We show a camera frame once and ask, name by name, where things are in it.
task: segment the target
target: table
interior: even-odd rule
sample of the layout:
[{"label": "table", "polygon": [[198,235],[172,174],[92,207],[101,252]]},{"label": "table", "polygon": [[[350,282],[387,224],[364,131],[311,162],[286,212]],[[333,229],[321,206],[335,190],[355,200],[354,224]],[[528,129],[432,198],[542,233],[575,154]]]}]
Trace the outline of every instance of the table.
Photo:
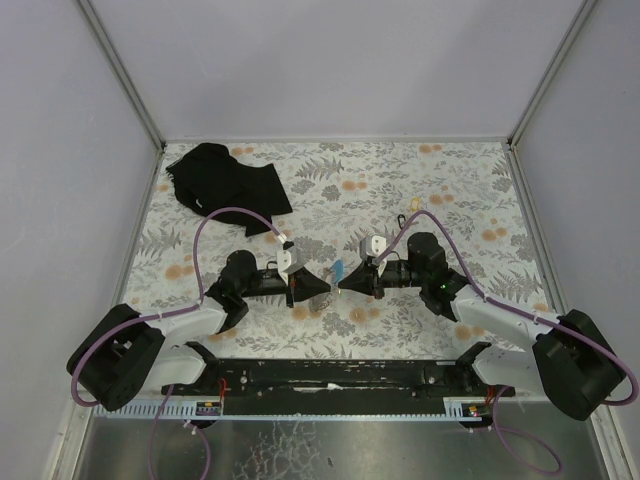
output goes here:
[{"label": "table", "polygon": [[[138,309],[169,309],[197,298],[193,235],[201,217],[175,199],[165,168],[195,147],[169,144],[137,245],[124,300]],[[243,164],[273,163],[294,212],[277,227],[304,254],[307,268],[331,280],[336,259],[345,275],[359,264],[358,242],[369,233],[389,241],[397,215],[413,199],[449,229],[472,273],[488,291],[547,309],[547,300],[498,142],[230,144]],[[410,232],[433,231],[423,217]],[[406,239],[398,245],[406,257]],[[209,222],[199,258],[205,288],[232,251],[254,253],[259,268],[279,244],[272,233],[245,238],[244,229]],[[457,265],[445,246],[449,261]],[[199,340],[221,357],[456,358],[476,341],[505,343],[478,327],[456,325],[429,312],[417,289],[387,290],[382,300],[334,289],[326,298],[288,309],[284,298],[247,299],[249,314],[232,330]]]}]

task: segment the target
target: cable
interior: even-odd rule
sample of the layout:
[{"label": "cable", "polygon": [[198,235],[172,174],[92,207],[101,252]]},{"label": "cable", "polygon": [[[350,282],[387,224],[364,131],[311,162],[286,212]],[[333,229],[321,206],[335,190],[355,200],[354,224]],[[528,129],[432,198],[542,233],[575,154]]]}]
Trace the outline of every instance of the cable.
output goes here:
[{"label": "cable", "polygon": [[[538,436],[536,436],[536,435],[534,435],[532,433],[525,432],[523,430],[517,430],[515,428],[500,427],[498,425],[498,400],[500,400],[500,397],[502,396],[502,394],[504,392],[507,391],[508,388],[510,388],[510,387],[502,387],[500,389],[500,391],[498,392],[498,394],[496,395],[495,399],[493,400],[493,429],[496,432],[496,434],[498,435],[498,439],[500,440],[500,443],[502,443],[504,448],[507,449],[507,451],[511,454],[511,456],[513,456],[513,458],[515,458],[521,464],[523,464],[525,467],[530,468],[534,472],[537,472],[537,473],[539,473],[541,475],[545,475],[547,477],[554,477],[556,475],[560,475],[562,473],[562,471],[564,470],[564,466],[562,465],[562,460],[560,460],[560,456],[553,450],[553,448],[551,448],[551,446],[547,442],[545,442],[540,437],[538,437]],[[518,455],[515,452],[515,450],[513,450],[511,445],[509,445],[507,443],[507,441],[504,439],[504,436],[502,435],[503,433],[510,433],[512,435],[519,435],[521,437],[525,437],[525,438],[528,438],[528,439],[536,442],[537,444],[542,446],[547,452],[549,452],[551,454],[551,456],[558,463],[558,468],[555,469],[555,470],[542,470],[541,468],[538,468],[535,465],[530,464],[524,458],[522,458],[520,455]]]},{"label": "cable", "polygon": [[[201,303],[204,300],[205,292],[204,292],[204,287],[202,285],[202,276],[200,275],[200,268],[198,267],[198,241],[200,240],[200,234],[202,233],[202,229],[204,228],[205,224],[216,215],[219,215],[221,213],[226,213],[226,212],[245,213],[254,218],[257,218],[262,223],[264,223],[267,227],[269,227],[269,229],[276,235],[276,237],[282,238],[282,235],[280,234],[278,229],[275,226],[273,226],[268,220],[261,217],[259,214],[252,212],[251,210],[247,210],[246,208],[240,208],[240,207],[219,208],[218,210],[214,210],[209,215],[207,215],[206,218],[202,220],[202,222],[200,223],[198,230],[196,230],[196,234],[193,240],[193,268],[195,270],[196,279],[198,280],[198,291],[200,293],[199,299]],[[78,381],[80,380],[80,372],[89,361],[89,358],[91,358],[91,356],[96,352],[96,350],[98,350],[102,346],[102,344],[105,343],[107,340],[112,338],[117,333],[120,333],[122,330],[132,327],[133,325],[137,325],[142,322],[150,322],[152,320],[159,320],[160,318],[175,317],[176,315],[182,315],[184,313],[194,312],[199,308],[200,308],[200,305],[196,304],[196,305],[193,305],[192,307],[181,308],[178,310],[171,310],[168,312],[156,313],[153,315],[146,315],[143,317],[133,318],[131,320],[127,320],[124,323],[121,323],[117,327],[114,327],[108,332],[106,332],[104,335],[98,338],[98,340],[96,340],[93,345],[91,345],[87,349],[87,351],[84,353],[84,355],[82,355],[82,357],[80,358],[80,361],[78,362],[78,365],[73,371],[73,375],[71,376],[71,396],[73,397],[73,400],[82,407],[95,407],[100,403],[98,401],[87,401],[80,398],[80,394],[78,393]]]},{"label": "cable", "polygon": [[98,338],[98,340],[95,341],[93,345],[91,345],[87,349],[87,351],[82,356],[82,358],[80,358],[80,361],[78,362],[78,365],[76,366],[75,370],[73,371],[73,375],[71,377],[71,396],[73,397],[73,400],[82,407],[95,407],[100,403],[97,400],[87,401],[80,398],[80,394],[78,393],[78,381],[80,380],[80,372],[89,361],[89,358],[91,358],[91,355],[93,355],[96,352],[96,350],[98,350],[102,346],[104,342],[111,339],[114,335],[120,333],[122,330],[132,327],[133,325],[137,325],[138,323],[150,322],[152,320],[158,320],[160,318],[166,318],[166,317],[175,317],[176,315],[195,312],[199,308],[200,308],[200,305],[196,304],[196,305],[193,305],[192,307],[181,308],[181,309],[172,310],[169,312],[163,312],[162,315],[159,313],[156,313],[154,315],[146,315],[144,317],[132,318],[131,320],[127,320],[126,322],[121,323],[117,327],[112,328],[107,333],[102,335],[100,338]]},{"label": "cable", "polygon": [[262,217],[261,215],[257,214],[256,212],[252,212],[251,210],[247,210],[246,208],[240,208],[240,207],[224,207],[224,208],[219,208],[218,210],[214,210],[213,212],[211,212],[202,221],[202,223],[198,227],[198,230],[196,230],[195,237],[193,238],[193,255],[192,255],[192,257],[193,257],[193,268],[194,268],[195,273],[196,273],[196,279],[198,280],[198,291],[200,292],[200,302],[202,302],[204,300],[204,286],[202,285],[202,277],[200,276],[200,267],[198,265],[198,242],[200,241],[200,234],[202,233],[202,229],[204,228],[204,226],[206,225],[206,223],[209,220],[211,220],[216,215],[220,215],[221,213],[227,213],[227,212],[245,213],[245,214],[247,214],[249,216],[252,216],[253,218],[255,218],[257,220],[260,220],[267,227],[269,227],[269,230],[271,230],[273,232],[273,234],[276,236],[276,238],[281,239],[281,241],[284,243],[284,240],[282,240],[284,237],[278,231],[278,229],[271,222],[269,222],[266,218]]},{"label": "cable", "polygon": [[[153,425],[151,426],[151,433],[149,434],[149,443],[147,444],[147,469],[149,470],[149,477],[151,477],[152,480],[156,480],[156,473],[153,470],[153,461],[151,460],[151,452],[153,451],[153,437],[156,434],[156,427],[158,426],[158,419],[160,418],[160,415],[164,411],[164,407],[167,405],[167,402],[169,401],[169,397],[171,397],[171,394],[173,393],[173,387],[174,387],[174,385],[171,385],[169,387],[169,390],[167,390],[167,395],[164,397],[164,400],[162,400],[162,403],[160,404],[160,408],[156,412],[155,417],[153,417]],[[196,428],[196,427],[193,427],[193,428],[194,428],[194,431],[198,435],[200,435],[200,438],[202,439],[202,442],[204,443],[204,450],[205,450],[205,452],[207,454],[207,460],[206,460],[205,465],[204,465],[204,471],[202,472],[202,475],[200,476],[200,480],[204,480],[205,478],[207,478],[207,475],[209,474],[209,470],[211,469],[211,447],[209,446],[209,441],[207,440],[207,437],[202,432],[202,430],[200,430],[199,428]]]},{"label": "cable", "polygon": [[409,229],[411,224],[420,215],[427,215],[438,226],[438,228],[440,229],[442,234],[447,239],[447,242],[449,242],[449,245],[451,245],[453,253],[455,254],[456,258],[458,259],[458,263],[460,264],[460,267],[462,268],[462,271],[464,272],[465,276],[467,277],[467,280],[469,280],[469,285],[471,285],[473,290],[479,296],[481,296],[485,301],[491,303],[492,305],[495,305],[496,307],[502,308],[503,310],[506,310],[508,312],[511,312],[511,313],[519,315],[519,316],[521,316],[523,318],[526,318],[527,320],[531,320],[531,321],[535,320],[538,323],[541,323],[542,325],[545,325],[545,326],[550,327],[550,328],[555,328],[556,330],[560,330],[561,332],[566,333],[567,335],[570,335],[570,336],[580,340],[581,342],[585,343],[589,347],[593,348],[598,353],[600,353],[600,354],[604,355],[605,357],[607,357],[609,360],[611,360],[613,363],[615,363],[627,375],[627,377],[629,378],[629,381],[631,382],[631,393],[629,394],[629,396],[627,398],[623,399],[623,400],[605,400],[604,402],[602,402],[603,404],[609,405],[609,406],[629,405],[630,403],[633,403],[636,400],[636,398],[638,398],[638,390],[640,388],[638,386],[638,380],[637,380],[636,376],[633,374],[631,369],[622,360],[620,360],[618,357],[616,357],[609,350],[607,350],[606,348],[602,347],[598,343],[594,342],[590,338],[587,338],[587,337],[585,337],[584,335],[582,335],[582,334],[580,334],[578,332],[574,332],[570,328],[567,328],[567,327],[565,327],[563,325],[559,325],[557,323],[550,322],[549,320],[546,320],[544,318],[536,317],[533,313],[529,313],[529,312],[527,312],[525,310],[522,310],[520,308],[511,306],[511,305],[507,305],[507,304],[502,303],[501,301],[496,300],[495,298],[492,298],[489,295],[485,294],[482,291],[482,288],[480,288],[480,285],[478,285],[478,282],[475,280],[475,278],[473,278],[473,275],[471,275],[471,272],[469,271],[469,268],[467,267],[467,263],[465,262],[464,258],[462,257],[462,254],[458,250],[458,247],[456,247],[456,244],[454,243],[453,238],[451,238],[451,235],[449,234],[449,232],[447,232],[447,229],[444,227],[444,225],[442,225],[442,223],[440,223],[440,221],[436,218],[436,216],[433,213],[431,213],[431,212],[429,212],[427,210],[418,210],[416,213],[411,215],[411,217],[409,217],[409,220],[407,220],[407,222],[405,223],[404,227],[402,227],[402,229],[398,233],[398,236],[396,238],[394,238],[393,241],[391,242],[391,245],[389,245],[386,248],[386,250],[384,252],[382,252],[382,254],[380,254],[380,256],[376,260],[374,260],[374,263],[379,264],[382,260],[384,260],[393,251],[394,247],[400,241],[400,238],[405,234],[405,232]]},{"label": "cable", "polygon": [[[416,213],[414,213],[413,215],[411,215],[409,220],[407,220],[407,222],[404,224],[404,226],[400,229],[400,232],[398,233],[398,236],[396,236],[396,238],[393,239],[393,241],[385,249],[385,251],[382,252],[382,254],[377,259],[374,260],[374,264],[378,264],[379,265],[380,262],[382,260],[384,260],[393,251],[393,249],[398,244],[398,242],[400,241],[402,236],[409,229],[409,227],[415,221],[415,219],[420,215],[427,215],[438,226],[438,228],[440,229],[442,234],[447,239],[447,242],[449,242],[449,245],[451,245],[453,253],[455,254],[456,258],[458,259],[458,263],[460,264],[460,267],[462,268],[462,271],[464,272],[465,276],[467,277],[467,280],[469,281],[469,285],[471,285],[473,290],[480,297],[482,297],[484,299],[484,301],[489,302],[492,305],[495,305],[496,307],[502,308],[503,310],[506,310],[508,312],[514,313],[514,314],[519,315],[519,316],[521,316],[523,318],[526,318],[528,320],[537,321],[538,323],[541,323],[542,325],[545,325],[547,327],[555,328],[556,330],[560,330],[561,332],[566,333],[567,335],[570,335],[570,336],[580,340],[581,342],[585,343],[589,347],[593,348],[597,352],[599,352],[602,355],[604,355],[605,357],[607,357],[609,360],[611,360],[613,363],[615,363],[627,375],[627,377],[629,378],[629,381],[631,382],[631,393],[629,394],[629,396],[627,398],[623,399],[623,400],[605,400],[603,402],[605,405],[609,405],[609,406],[629,405],[630,403],[632,403],[632,402],[634,402],[636,400],[636,398],[638,397],[638,380],[637,380],[637,378],[635,377],[635,375],[633,374],[631,369],[622,360],[620,360],[613,353],[611,353],[609,350],[607,350],[606,348],[604,348],[601,345],[597,344],[596,342],[594,342],[590,338],[587,338],[587,337],[585,337],[584,335],[582,335],[582,334],[580,334],[578,332],[574,332],[573,330],[571,330],[571,329],[569,329],[569,328],[567,328],[567,327],[565,327],[563,325],[559,325],[559,324],[550,322],[550,321],[548,321],[548,320],[546,320],[544,318],[536,317],[532,313],[526,312],[525,310],[522,310],[520,308],[511,306],[511,305],[507,305],[505,303],[502,303],[499,300],[496,300],[496,299],[490,297],[489,295],[485,294],[483,292],[482,288],[480,288],[480,285],[478,285],[478,282],[471,275],[471,272],[469,271],[469,268],[467,267],[467,263],[465,262],[464,258],[462,257],[462,254],[458,250],[458,247],[456,247],[456,244],[453,241],[453,238],[451,237],[449,232],[447,232],[447,229],[444,227],[444,225],[442,225],[442,223],[436,218],[436,216],[433,213],[431,213],[431,212],[429,212],[427,210],[419,210]],[[500,390],[500,392],[498,392],[498,394],[495,396],[495,398],[493,400],[493,427],[496,430],[496,433],[498,434],[498,438],[500,439],[500,442],[502,443],[502,445],[504,445],[504,447],[507,449],[507,451],[516,460],[518,460],[518,462],[522,463],[523,465],[525,465],[526,467],[530,468],[531,470],[533,470],[533,471],[535,471],[535,472],[537,472],[537,473],[539,473],[541,475],[546,475],[546,476],[559,475],[563,470],[563,466],[562,466],[562,462],[560,461],[560,457],[541,438],[539,438],[539,437],[537,437],[537,436],[535,436],[535,435],[533,435],[531,433],[524,432],[524,431],[521,431],[521,430],[517,430],[517,429],[514,429],[514,428],[498,426],[498,420],[497,420],[497,416],[496,416],[498,400],[500,399],[500,396],[505,392],[505,390],[507,388],[509,388],[509,387],[503,387]],[[553,471],[542,470],[542,469],[540,469],[540,468],[538,468],[538,467],[536,467],[534,465],[531,465],[530,463],[526,462],[505,441],[504,436],[502,435],[503,432],[504,433],[511,433],[513,435],[520,435],[522,437],[529,438],[529,439],[539,443],[540,445],[542,445],[553,456],[553,458],[555,458],[556,461],[558,462],[557,470],[553,470]]]}]

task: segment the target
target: white wall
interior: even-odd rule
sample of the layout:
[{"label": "white wall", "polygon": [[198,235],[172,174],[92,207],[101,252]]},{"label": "white wall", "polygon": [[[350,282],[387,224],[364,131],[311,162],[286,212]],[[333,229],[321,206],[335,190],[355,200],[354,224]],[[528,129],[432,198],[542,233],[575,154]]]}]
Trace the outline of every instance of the white wall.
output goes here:
[{"label": "white wall", "polygon": [[582,0],[93,0],[168,139],[504,136]]},{"label": "white wall", "polygon": [[[637,0],[601,2],[519,153],[570,306],[640,375],[638,25]],[[640,404],[619,414],[640,464]]]},{"label": "white wall", "polygon": [[39,478],[154,148],[70,0],[0,5],[0,477]]}]

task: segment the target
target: cable clip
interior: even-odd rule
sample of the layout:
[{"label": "cable clip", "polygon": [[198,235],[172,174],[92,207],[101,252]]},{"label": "cable clip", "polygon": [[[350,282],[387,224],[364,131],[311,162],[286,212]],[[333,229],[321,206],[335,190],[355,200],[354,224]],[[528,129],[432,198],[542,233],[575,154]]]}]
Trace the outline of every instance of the cable clip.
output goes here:
[{"label": "cable clip", "polygon": [[182,428],[189,428],[189,427],[193,427],[193,430],[191,430],[191,435],[195,435],[196,434],[196,429],[198,427],[196,427],[195,425],[193,425],[191,423],[191,421],[189,420],[185,420],[184,425],[182,425]]}]

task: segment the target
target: black fabric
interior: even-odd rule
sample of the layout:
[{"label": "black fabric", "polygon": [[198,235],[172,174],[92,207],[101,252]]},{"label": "black fabric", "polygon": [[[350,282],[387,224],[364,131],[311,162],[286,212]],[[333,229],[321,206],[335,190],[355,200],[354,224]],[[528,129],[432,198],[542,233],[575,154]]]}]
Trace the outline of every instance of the black fabric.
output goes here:
[{"label": "black fabric", "polygon": [[[272,215],[293,212],[273,164],[242,165],[224,145],[202,143],[167,167],[177,200],[206,217],[222,207],[242,207],[271,222]],[[243,213],[223,213],[214,218],[247,227],[250,237],[269,231],[259,220]]]}]

